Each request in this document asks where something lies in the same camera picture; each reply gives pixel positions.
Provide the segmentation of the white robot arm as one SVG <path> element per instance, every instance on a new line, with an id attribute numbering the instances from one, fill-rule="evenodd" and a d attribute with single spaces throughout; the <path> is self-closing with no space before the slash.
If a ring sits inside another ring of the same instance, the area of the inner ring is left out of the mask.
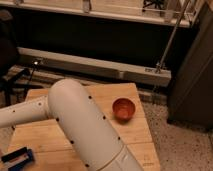
<path id="1" fill-rule="evenodd" d="M 88 171 L 143 171 L 86 88 L 72 79 L 47 95 L 0 108 L 0 128 L 55 119 Z"/>

